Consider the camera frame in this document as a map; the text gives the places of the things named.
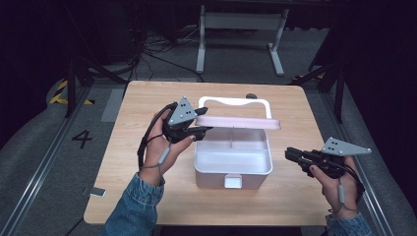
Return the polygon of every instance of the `wooden table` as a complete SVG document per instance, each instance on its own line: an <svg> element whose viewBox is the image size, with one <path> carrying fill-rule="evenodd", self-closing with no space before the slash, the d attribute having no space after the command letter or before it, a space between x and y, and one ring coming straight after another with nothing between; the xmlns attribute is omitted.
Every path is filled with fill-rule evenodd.
<svg viewBox="0 0 417 236"><path fill-rule="evenodd" d="M273 170L258 190L202 189L196 185L192 144L164 175L165 194L157 206L158 224L167 225L326 225L329 205L322 186L298 164L286 160L287 147L304 150L324 144L305 93L299 87L131 82L119 111L95 187L104 198L91 197L85 221L102 224L138 171L137 150L154 113L186 95L194 108L204 95L245 97L254 93L270 103L280 131L267 130ZM265 117L258 105L230 108L207 103L208 114Z"/></svg>

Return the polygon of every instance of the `yellow and black striped tape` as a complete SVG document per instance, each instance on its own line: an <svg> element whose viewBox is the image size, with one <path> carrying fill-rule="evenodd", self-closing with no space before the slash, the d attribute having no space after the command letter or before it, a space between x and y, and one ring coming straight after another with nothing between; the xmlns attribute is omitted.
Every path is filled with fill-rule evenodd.
<svg viewBox="0 0 417 236"><path fill-rule="evenodd" d="M59 85L58 89L55 91L55 94L53 95L52 99L49 101L50 104L52 103L59 103L59 104L68 104L68 99L60 98L62 91L67 87L68 80L67 78L64 78L62 80L61 84ZM94 105L95 100L94 99L87 99L84 102L84 105Z"/></svg>

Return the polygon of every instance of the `hand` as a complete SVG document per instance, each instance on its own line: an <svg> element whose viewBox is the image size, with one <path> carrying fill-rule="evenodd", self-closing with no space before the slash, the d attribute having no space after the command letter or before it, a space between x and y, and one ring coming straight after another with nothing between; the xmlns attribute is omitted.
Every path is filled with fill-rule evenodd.
<svg viewBox="0 0 417 236"><path fill-rule="evenodd" d="M356 171L355 162L353 161L352 156L346 156L344 163ZM340 177L340 183L343 186L345 199L344 206L342 206L338 198L337 187L339 185L339 180L331 179L316 165L311 165L310 171L322 184L323 193L326 196L328 203L331 205L331 209L334 211L334 217L350 218L358 214L356 206L356 180L349 173L346 172Z"/></svg>
<svg viewBox="0 0 417 236"><path fill-rule="evenodd" d="M149 136L148 136L148 144L147 144L147 153L145 158L144 167L147 166L155 166L151 168L143 168L139 176L145 182L159 186L160 177L174 165L175 161L177 160L178 155L185 150L195 139L194 136L190 136L185 138L184 140L178 142L177 144L173 144L170 147L169 154L166 156L165 160L162 164L158 167L157 162L159 158L162 156L162 153L165 151L166 148L169 147L169 141L166 140L162 134L162 124L163 119L166 118L168 115L169 110L166 110L155 122L153 128L151 129Z"/></svg>

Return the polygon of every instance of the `person's right hand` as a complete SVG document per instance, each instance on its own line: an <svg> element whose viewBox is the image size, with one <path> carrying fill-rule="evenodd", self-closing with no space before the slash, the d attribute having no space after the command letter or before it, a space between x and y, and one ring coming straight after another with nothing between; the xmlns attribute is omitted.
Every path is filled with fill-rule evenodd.
<svg viewBox="0 0 417 236"><path fill-rule="evenodd" d="M356 171L355 162L352 156L346 156L344 163L349 165ZM323 186L323 193L328 200L328 203L331 205L332 211L334 211L333 216L336 218L350 218L358 214L356 206L356 180L349 174L344 173L340 177L340 183L344 189L344 206L341 205L338 197L337 187L339 185L338 179L331 179L328 177L325 172L323 172L318 166L311 165L310 171L313 175L319 180Z"/></svg>

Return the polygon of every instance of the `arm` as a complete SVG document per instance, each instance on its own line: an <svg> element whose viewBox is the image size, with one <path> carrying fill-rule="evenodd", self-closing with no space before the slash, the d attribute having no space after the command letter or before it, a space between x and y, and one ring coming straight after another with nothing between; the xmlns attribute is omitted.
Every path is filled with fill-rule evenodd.
<svg viewBox="0 0 417 236"><path fill-rule="evenodd" d="M344 163L356 171L352 156L346 156ZM332 214L326 217L328 235L374 235L365 218L357 209L356 180L348 173L345 173L340 179L331 179L316 165L310 166L310 170L323 185L323 193L331 206ZM339 185L343 186L344 204L339 201Z"/></svg>
<svg viewBox="0 0 417 236"><path fill-rule="evenodd" d="M144 167L135 174L116 208L105 222L101 235L151 235L156 225L156 205L163 195L162 175L172 167L178 155L195 139L189 137L171 145L162 134L162 119L168 111L156 121L149 133ZM170 147L162 164L157 162L164 150Z"/></svg>

